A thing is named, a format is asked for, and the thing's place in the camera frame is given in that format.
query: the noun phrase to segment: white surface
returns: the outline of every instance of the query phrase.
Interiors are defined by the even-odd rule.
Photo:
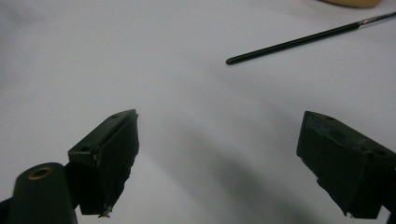
[[[0,0],[0,200],[15,178],[136,108],[140,154],[110,219],[344,217],[295,150],[305,110],[396,148],[396,20],[253,61],[227,58],[396,10],[312,0]]]

